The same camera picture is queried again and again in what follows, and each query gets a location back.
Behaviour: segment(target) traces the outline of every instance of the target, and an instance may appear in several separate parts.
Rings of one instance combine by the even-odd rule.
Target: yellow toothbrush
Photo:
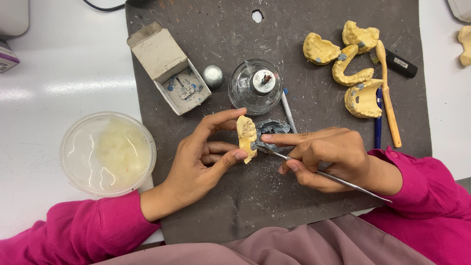
[[[375,47],[376,56],[381,62],[382,66],[382,79],[384,84],[382,85],[382,94],[384,107],[386,108],[386,114],[388,115],[389,128],[391,129],[392,141],[394,142],[395,147],[401,147],[401,137],[399,136],[398,124],[396,122],[396,117],[394,116],[394,110],[392,109],[391,97],[389,96],[389,86],[388,86],[388,67],[386,65],[386,51],[384,50],[384,45],[381,40],[378,40],[378,43]]]

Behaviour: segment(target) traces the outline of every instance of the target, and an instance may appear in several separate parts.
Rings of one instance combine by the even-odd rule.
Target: wax-up on dental model
[[[257,140],[257,130],[252,119],[239,116],[237,119],[237,135],[239,137],[239,147],[247,152],[249,155],[244,162],[247,164],[252,160],[252,157],[257,153],[257,148],[254,142]]]
[[[464,26],[458,34],[458,40],[463,44],[464,51],[460,56],[464,66],[471,66],[471,26]]]
[[[340,54],[340,47],[332,42],[323,40],[315,33],[309,33],[302,46],[304,57],[317,65],[326,65],[335,60]]]
[[[362,29],[353,21],[347,21],[343,27],[342,39],[345,46],[358,45],[358,54],[362,54],[374,48],[380,37],[377,28]]]
[[[345,92],[345,107],[355,117],[377,118],[381,109],[376,104],[376,90],[384,82],[382,79],[370,79],[351,86]]]
[[[357,54],[357,51],[358,46],[355,44],[345,47],[337,58],[337,61],[333,64],[332,75],[333,79],[337,83],[346,86],[352,86],[364,81],[368,81],[373,76],[373,68],[363,69],[360,72],[350,76],[343,74],[343,71],[345,71],[345,68],[347,68],[349,62]]]

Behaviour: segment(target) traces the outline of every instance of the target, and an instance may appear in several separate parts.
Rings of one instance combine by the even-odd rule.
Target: pink shirt
[[[388,207],[361,215],[436,264],[469,264],[471,196],[431,157],[391,151],[370,155],[395,164],[403,187]],[[59,203],[47,222],[0,240],[0,264],[92,264],[132,252],[160,224],[143,216],[137,191],[116,198]]]

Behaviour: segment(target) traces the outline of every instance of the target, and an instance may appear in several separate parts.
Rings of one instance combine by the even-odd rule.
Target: cable
[[[97,10],[100,10],[100,11],[103,11],[103,12],[112,12],[112,11],[116,11],[116,10],[120,10],[124,7],[124,4],[122,5],[119,5],[117,7],[114,7],[114,8],[99,8],[95,5],[93,5],[92,3],[88,2],[87,0],[83,0],[85,3],[87,3],[89,6],[93,7],[94,9],[97,9]]]

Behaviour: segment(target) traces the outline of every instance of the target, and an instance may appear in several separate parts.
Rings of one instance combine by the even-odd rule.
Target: toothbrush bristles
[[[376,55],[376,49],[373,48],[370,50],[370,59],[374,64],[377,64],[380,62],[378,55]]]

